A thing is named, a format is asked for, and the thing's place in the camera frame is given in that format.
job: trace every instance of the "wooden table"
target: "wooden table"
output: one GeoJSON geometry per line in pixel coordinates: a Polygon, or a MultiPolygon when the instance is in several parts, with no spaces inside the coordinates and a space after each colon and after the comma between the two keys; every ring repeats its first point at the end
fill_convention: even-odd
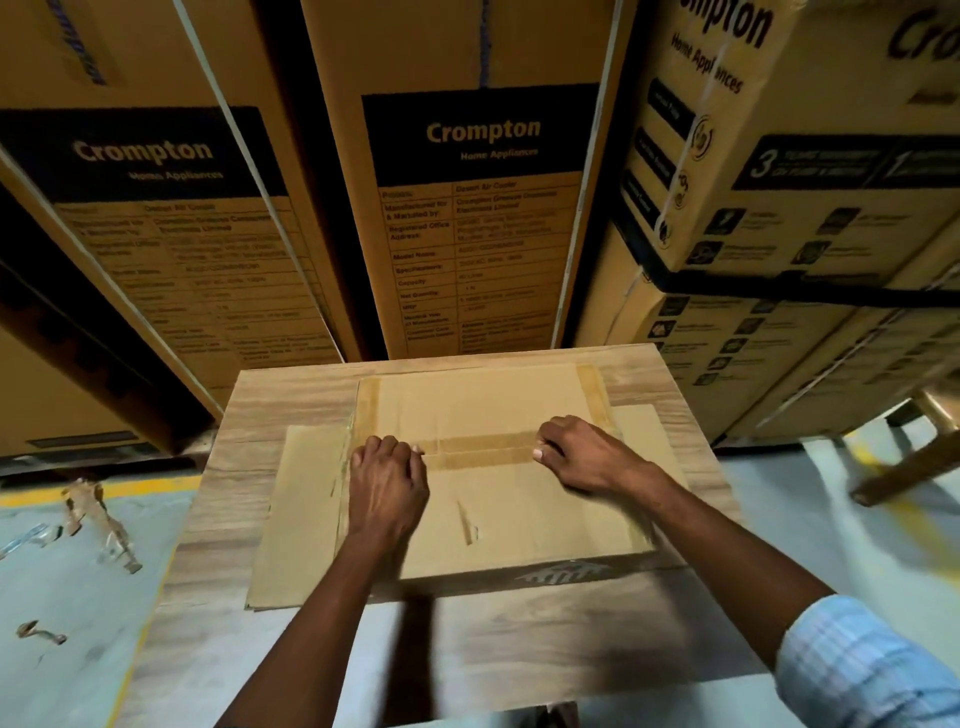
{"type": "MultiPolygon", "coordinates": [[[[614,406],[652,403],[690,489],[739,518],[707,440],[650,344],[244,372],[114,725],[208,728],[293,615],[293,610],[244,610],[288,425],[346,423],[363,376],[561,362],[596,364],[614,406]]],[[[424,628],[423,618],[410,619],[417,613],[404,613],[398,604],[365,611],[338,728],[373,726],[381,718],[402,614],[404,630],[414,630],[404,631],[405,636],[424,628]]],[[[426,626],[432,631],[432,653],[421,655],[422,665],[407,664],[396,674],[408,694],[432,685],[431,699],[419,713],[387,710],[390,721],[505,710],[762,670],[688,569],[448,597],[437,602],[432,626],[426,626]],[[424,673],[428,657],[432,681],[424,673]]],[[[424,637],[412,643],[423,645],[424,637]]],[[[415,662],[417,652],[408,659],[415,662]]]]}

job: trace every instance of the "light blue checked shirt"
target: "light blue checked shirt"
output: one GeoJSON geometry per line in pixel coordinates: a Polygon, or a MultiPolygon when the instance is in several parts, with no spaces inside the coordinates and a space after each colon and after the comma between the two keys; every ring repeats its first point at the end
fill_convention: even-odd
{"type": "Polygon", "coordinates": [[[960,726],[960,681],[849,596],[807,607],[783,637],[776,678],[809,728],[960,726]]]}

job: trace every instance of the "right hand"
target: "right hand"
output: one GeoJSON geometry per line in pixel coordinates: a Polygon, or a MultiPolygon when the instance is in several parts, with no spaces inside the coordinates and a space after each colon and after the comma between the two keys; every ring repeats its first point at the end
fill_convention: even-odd
{"type": "Polygon", "coordinates": [[[537,438],[534,459],[569,488],[605,495],[630,494],[637,487],[671,482],[659,465],[573,415],[543,423],[537,438]]]}

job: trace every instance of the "black label panel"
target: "black label panel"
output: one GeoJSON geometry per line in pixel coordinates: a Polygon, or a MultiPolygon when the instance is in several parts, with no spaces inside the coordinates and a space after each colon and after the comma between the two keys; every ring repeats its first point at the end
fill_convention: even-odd
{"type": "MultiPolygon", "coordinates": [[[[231,108],[271,195],[286,195],[256,107],[231,108]]],[[[217,107],[0,110],[0,143],[52,203],[259,197],[217,107]]]]}
{"type": "Polygon", "coordinates": [[[657,175],[657,179],[663,183],[664,187],[669,189],[673,176],[677,172],[677,165],[670,161],[670,157],[657,145],[657,142],[650,138],[643,127],[637,129],[634,134],[634,148],[643,157],[643,160],[650,165],[654,174],[657,175]]]}
{"type": "Polygon", "coordinates": [[[650,82],[650,89],[647,91],[647,103],[663,117],[663,120],[670,125],[674,132],[686,140],[690,134],[690,128],[693,127],[696,114],[660,79],[654,79],[650,82]]]}
{"type": "Polygon", "coordinates": [[[960,187],[960,136],[768,134],[733,189],[960,187]]]}
{"type": "Polygon", "coordinates": [[[582,171],[598,88],[576,84],[364,96],[377,186],[582,171]]]}
{"type": "Polygon", "coordinates": [[[647,225],[650,226],[651,230],[656,230],[657,218],[660,217],[660,211],[657,210],[657,205],[653,199],[651,199],[647,191],[643,189],[643,185],[640,184],[640,181],[634,177],[634,173],[629,169],[624,170],[623,173],[623,189],[626,191],[630,201],[636,206],[636,209],[643,215],[643,219],[647,221],[647,225]]]}

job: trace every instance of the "cardboard box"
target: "cardboard box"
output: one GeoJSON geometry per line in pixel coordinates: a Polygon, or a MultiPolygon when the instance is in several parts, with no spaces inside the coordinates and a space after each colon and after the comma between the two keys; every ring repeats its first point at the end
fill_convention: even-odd
{"type": "Polygon", "coordinates": [[[649,523],[560,486],[535,462],[551,413],[583,417],[683,482],[656,410],[611,409],[590,365],[506,367],[370,377],[353,430],[291,427],[253,569],[248,605],[302,604],[346,538],[346,458],[371,434],[424,451],[430,499],[402,564],[373,600],[452,595],[611,578],[656,568],[649,523]]]}
{"type": "MultiPolygon", "coordinates": [[[[960,290],[960,219],[890,287],[960,290]]],[[[960,366],[960,309],[861,308],[727,433],[725,446],[841,435],[960,366]]]]}
{"type": "Polygon", "coordinates": [[[636,0],[302,4],[390,357],[549,348],[636,0]]]}
{"type": "Polygon", "coordinates": [[[138,372],[0,271],[0,466],[117,446],[173,454],[157,400],[138,372]]]}
{"type": "Polygon", "coordinates": [[[360,351],[250,3],[184,6],[246,150],[173,3],[31,0],[0,27],[0,180],[219,416],[242,369],[339,361],[324,318],[360,351]]]}
{"type": "Polygon", "coordinates": [[[888,280],[960,206],[958,20],[661,3],[621,190],[666,266],[888,280]]]}
{"type": "Polygon", "coordinates": [[[713,441],[853,311],[830,303],[665,294],[609,224],[574,345],[656,344],[713,441]]]}

